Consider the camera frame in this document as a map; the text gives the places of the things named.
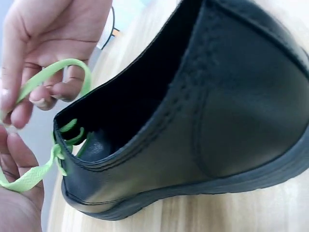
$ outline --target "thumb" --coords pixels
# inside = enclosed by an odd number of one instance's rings
[[[37,167],[39,165],[33,152],[27,147],[17,133],[13,132],[8,135],[7,146],[18,167],[20,176],[29,171],[30,168]],[[23,195],[28,197],[37,206],[37,208],[41,210],[44,201],[43,181],[38,183],[31,190],[23,192]]]
[[[1,119],[15,107],[21,88],[27,41],[21,17],[13,4],[3,25]]]

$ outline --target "green shoelace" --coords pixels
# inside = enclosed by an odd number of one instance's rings
[[[58,61],[46,67],[45,69],[40,71],[38,74],[33,76],[30,80],[28,80],[27,83],[21,89],[17,103],[22,101],[28,94],[30,94],[32,90],[34,90],[34,88],[39,86],[42,82],[46,81],[48,78],[53,76],[56,72],[70,65],[76,65],[76,66],[83,68],[85,72],[85,78],[84,78],[84,83],[83,83],[80,95],[83,96],[87,94],[90,91],[91,71],[88,68],[88,66],[82,61],[70,58],[70,59],[64,59],[64,60]],[[72,127],[74,127],[74,125],[76,124],[76,121],[77,121],[76,119],[73,119],[70,123],[62,127],[60,129],[60,132],[69,131]],[[66,144],[70,152],[72,152],[73,150],[73,145],[80,141],[80,139],[83,136],[83,133],[84,133],[84,128],[80,128],[80,134],[77,137],[70,139],[70,140],[66,140]],[[26,172],[19,179],[17,179],[16,181],[12,183],[8,182],[8,180],[6,179],[0,167],[0,186],[6,189],[12,190],[12,191],[16,191],[16,192],[28,191],[44,179],[45,175],[52,168],[54,160],[56,160],[56,163],[62,175],[66,176],[67,173],[61,167],[61,160],[64,160],[64,156],[61,151],[61,146],[55,142],[54,136],[52,136],[52,138],[53,138],[54,145],[51,149],[50,159],[45,165],[31,168],[28,172]]]

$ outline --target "shoe sole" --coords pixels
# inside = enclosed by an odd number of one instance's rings
[[[150,204],[174,196],[223,194],[264,189],[300,175],[309,167],[309,126],[284,155],[251,171],[213,181],[159,188],[139,193],[101,213],[85,213],[102,220],[125,219]]]

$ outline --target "black leather shoe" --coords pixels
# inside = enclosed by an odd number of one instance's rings
[[[297,176],[309,166],[308,77],[306,53],[252,1],[183,0],[127,69],[55,117],[63,195],[120,220],[167,197]],[[65,139],[80,127],[73,156]]]

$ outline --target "wooden surface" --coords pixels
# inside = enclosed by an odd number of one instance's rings
[[[147,46],[177,0],[153,0],[132,25],[102,51],[93,87],[114,77]],[[260,0],[309,50],[307,0]],[[55,186],[49,232],[307,232],[309,171],[283,184],[246,193],[182,196],[158,201],[117,222],[93,219],[71,208]]]

